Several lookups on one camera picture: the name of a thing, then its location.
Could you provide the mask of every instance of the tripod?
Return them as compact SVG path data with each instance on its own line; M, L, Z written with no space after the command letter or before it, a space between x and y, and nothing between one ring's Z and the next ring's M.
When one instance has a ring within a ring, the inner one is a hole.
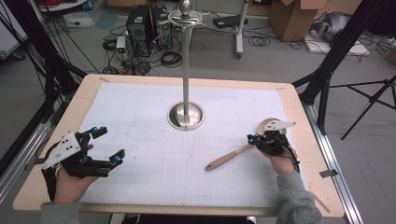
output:
M381 105L385 105L387 107L390 107L394 110L396 110L396 91L395 91L395 80L396 80L396 75L391 78L390 80L382 80L382 81L374 81L374 82L362 82L362 83L355 83L355 84L346 84L346 85L339 85L339 86L330 86L330 88L337 88L337 87L348 87L352 89L353 91L367 97L369 99L369 105L364 109L364 111L361 113L361 115L358 117L358 119L355 121L355 123L352 124L352 126L349 128L349 130L344 134L344 136L341 138L341 140L344 140L347 135L352 131L352 129L358 124L358 122L363 118L363 116L369 111L369 109L375 104L375 103L380 103ZM366 94L362 91L359 91L354 88L354 86L362 86L362 85L371 85L371 84L380 84L383 83L384 86L379 89L373 96ZM392 88L392 94L393 94L393 103L394 105L389 105L383 101L378 100L379 97L389 88Z

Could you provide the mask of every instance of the human hand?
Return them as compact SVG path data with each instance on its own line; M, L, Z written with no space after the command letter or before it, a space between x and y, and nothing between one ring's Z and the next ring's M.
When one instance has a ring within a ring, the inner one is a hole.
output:
M296 150L293 149L292 152L297 159ZM290 158L290 154L288 152L285 151L278 156L272 156L265 152L262 152L262 155L264 155L266 158L268 158L271 161L271 163L274 167L274 170L277 174L285 175L285 174L296 173L294 164L293 164L293 162Z
M88 145L88 149L93 148L92 144ZM69 175L66 170L61 167L57 172L56 192L53 204L77 203L84 196L85 191L93 183L98 176L86 176L83 178Z

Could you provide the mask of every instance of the wooden handle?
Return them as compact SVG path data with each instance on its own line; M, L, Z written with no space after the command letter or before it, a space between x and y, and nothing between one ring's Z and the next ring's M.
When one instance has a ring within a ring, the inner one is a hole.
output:
M206 166L205 169L206 169L207 171L214 170L214 169L218 168L219 166L221 166L222 164L224 164L225 162L227 162L227 161L229 161L230 159L232 159L232 158L234 158L235 156L237 156L239 153L241 153L241 152L243 152L243 151L245 151L246 149L251 148L251 147L252 147L252 146L250 146L250 145L247 145L247 146L244 146L244 147L240 147L240 148L238 148L237 150L232 151L232 152L228 153L227 155L224 155L224 156L222 156L222 157L220 157L220 158L218 158L218 159L216 159L216 160L210 162L210 163Z
M258 134L264 134L264 127L265 127L265 125L267 125L269 122L271 122L271 121L273 121L273 120L278 120L278 119L265 119L265 120L263 120L263 121L259 124L259 127L257 128L257 133L258 133ZM286 129L282 129L281 132L282 132L283 134L286 134ZM221 166L222 164L224 164L225 162L227 162L227 161L229 161L230 159L234 158L235 156L237 156L237 155L240 154L241 152L243 152L243 151L245 151L246 149L251 148L251 147L253 147L253 146L247 145L247 146L244 146L244 147L240 147L240 148L238 148L237 150L232 151L232 152L228 153L227 155L222 156L222 157L216 159L215 161L210 162L210 163L206 166L205 170L207 170L207 171L214 170L214 169L218 168L219 166Z

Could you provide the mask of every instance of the white grid paper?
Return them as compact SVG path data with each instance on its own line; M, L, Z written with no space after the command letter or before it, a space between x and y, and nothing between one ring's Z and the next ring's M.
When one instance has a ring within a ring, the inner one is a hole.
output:
M287 120L277 91L190 87L191 101L205 111L193 131L171 127L169 107L182 99L182 87L104 83L80 130L106 126L91 140L95 160L108 160L124 148L124 163L93 183L84 203L184 206L275 207L276 173L253 148L218 169L213 160L247 144L268 118ZM294 147L290 132L287 137Z

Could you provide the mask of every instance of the desk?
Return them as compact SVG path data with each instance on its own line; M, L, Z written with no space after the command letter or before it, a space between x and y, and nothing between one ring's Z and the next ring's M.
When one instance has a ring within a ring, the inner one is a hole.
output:
M78 89L73 101L67 108L64 116L50 138L49 146L58 142L68 131L77 131L84 120L84 116L104 82L134 83L147 85L173 85L181 86L181 78L172 77L122 77L89 75L86 76ZM304 165L304 173L311 192L321 203L317 201L317 207L325 217L341 217L344 209L333 185L332 180L322 178L319 172L327 169L322 159L315 136L300 104L296 90L290 84L246 82L231 80L191 79L191 86L213 88L238 88L251 90L277 91L281 104L284 107L288 120L297 122L297 126L290 129L294 144L299 148L299 159ZM21 191L14 201L17 210L39 210L40 204L48 199L44 179L40 167L34 167L28 176ZM181 215L222 215L222 216L275 216L275 209L260 209L250 207L199 207L199 206L167 206L167 205L129 205L129 204L98 204L84 203L81 211L87 212L113 212L113 213L156 213L156 214L181 214Z

